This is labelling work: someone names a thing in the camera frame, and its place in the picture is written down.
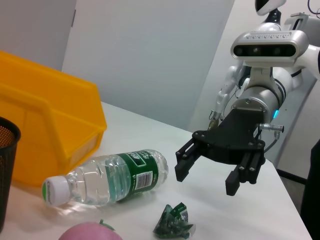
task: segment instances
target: green bottle label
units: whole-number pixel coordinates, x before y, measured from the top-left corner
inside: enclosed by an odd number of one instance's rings
[[[153,189],[158,181],[159,170],[154,157],[147,151],[117,154],[127,164],[131,175],[128,196]]]

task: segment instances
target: blue light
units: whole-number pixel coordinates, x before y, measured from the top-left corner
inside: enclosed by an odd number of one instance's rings
[[[279,113],[279,110],[276,110],[276,111],[274,112],[274,115],[273,115],[273,118],[274,118],[274,119],[278,116],[278,113]]]

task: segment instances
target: crumpled plastic wrapper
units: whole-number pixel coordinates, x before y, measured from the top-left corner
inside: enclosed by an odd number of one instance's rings
[[[196,231],[195,224],[188,223],[188,211],[182,202],[175,208],[165,206],[153,232],[159,239],[190,240]]]

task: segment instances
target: plastic water bottle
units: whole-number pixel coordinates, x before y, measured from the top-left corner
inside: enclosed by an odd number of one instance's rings
[[[168,171],[165,157],[155,150],[99,156],[65,176],[47,178],[42,195],[49,206],[69,201],[103,206],[159,187]]]

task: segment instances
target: barcode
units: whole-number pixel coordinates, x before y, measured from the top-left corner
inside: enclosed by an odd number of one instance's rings
[[[153,175],[152,171],[137,174],[135,190],[149,187],[152,184]]]
[[[180,212],[180,215],[181,215],[182,219],[183,219],[185,222],[188,222],[188,211],[187,211],[187,209],[186,209],[186,210],[183,210],[182,212]]]

